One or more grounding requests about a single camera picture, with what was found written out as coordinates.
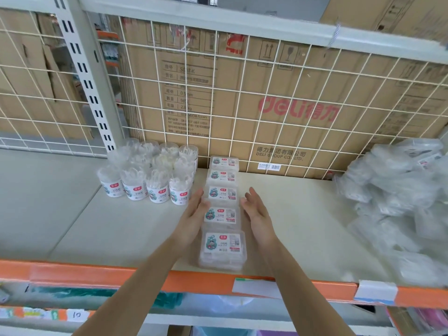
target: cartoon character on label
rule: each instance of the cartoon character on label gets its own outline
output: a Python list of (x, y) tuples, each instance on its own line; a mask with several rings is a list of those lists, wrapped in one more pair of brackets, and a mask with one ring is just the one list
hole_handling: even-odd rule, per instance
[(129, 189), (127, 187), (125, 187), (125, 192), (126, 192), (126, 194), (128, 195), (129, 198), (132, 197), (132, 194), (131, 194), (131, 192), (129, 191)]
[(173, 202), (177, 202), (177, 197), (176, 197), (176, 195), (174, 194), (174, 192), (170, 192), (170, 194), (171, 194), (171, 199), (172, 199), (172, 201)]
[(213, 209), (208, 210), (205, 218), (207, 218), (208, 220), (213, 220), (215, 218), (215, 211)]
[(149, 191), (149, 198), (151, 198), (152, 200), (157, 200), (157, 196), (152, 190)]
[(212, 235), (207, 238), (207, 243), (205, 244), (206, 248), (209, 250), (216, 249), (216, 238), (215, 235)]
[(214, 187), (210, 190), (210, 197), (217, 197), (217, 196), (218, 196), (218, 190), (216, 189), (216, 187)]

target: orange shelf edge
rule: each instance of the orange shelf edge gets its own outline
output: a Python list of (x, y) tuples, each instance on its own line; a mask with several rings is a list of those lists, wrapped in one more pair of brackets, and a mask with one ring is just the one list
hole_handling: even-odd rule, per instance
[[(135, 268), (56, 262), (32, 262), (0, 259), (0, 281), (25, 281), (37, 285), (64, 287), (118, 288)], [(274, 280), (272, 277), (243, 276), (225, 273), (171, 270), (162, 287), (167, 292), (234, 295), (237, 277)], [(329, 301), (353, 302), (357, 283), (313, 280)], [(398, 287), (396, 306), (447, 309), (448, 290), (440, 288)]]

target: person's left hand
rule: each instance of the person's left hand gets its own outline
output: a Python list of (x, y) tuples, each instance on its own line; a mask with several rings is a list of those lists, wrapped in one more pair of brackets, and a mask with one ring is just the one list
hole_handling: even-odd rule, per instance
[(182, 214), (179, 224), (171, 234), (171, 238), (182, 250), (193, 242), (204, 222), (204, 215), (210, 207), (208, 201), (201, 201), (203, 194), (204, 190), (200, 188), (190, 197), (188, 206), (184, 214)]

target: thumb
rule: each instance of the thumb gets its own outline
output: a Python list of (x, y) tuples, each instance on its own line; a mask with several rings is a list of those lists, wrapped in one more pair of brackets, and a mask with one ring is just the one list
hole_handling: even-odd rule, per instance
[(196, 211), (194, 212), (194, 214), (192, 215), (192, 217), (195, 219), (199, 219), (201, 221), (204, 220), (204, 216), (209, 208), (210, 208), (210, 202), (207, 200), (202, 200), (199, 203), (199, 206), (196, 209)]
[(247, 212), (251, 220), (260, 215), (257, 207), (249, 202), (246, 198), (241, 198), (241, 206), (243, 207), (244, 211)]

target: pile of plastic bags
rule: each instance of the pile of plastic bags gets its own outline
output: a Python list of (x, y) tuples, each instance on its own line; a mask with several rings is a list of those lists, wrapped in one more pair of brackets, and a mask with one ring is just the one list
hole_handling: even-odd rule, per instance
[(97, 175), (109, 197), (126, 193), (131, 200), (149, 197), (154, 203), (169, 198), (177, 205), (188, 203), (198, 167), (198, 148), (157, 141), (142, 144), (128, 138), (126, 144), (108, 153), (108, 165)]
[(448, 285), (448, 156), (442, 148), (439, 139), (425, 138), (377, 144), (333, 178), (338, 194), (357, 202), (350, 232), (409, 284)]

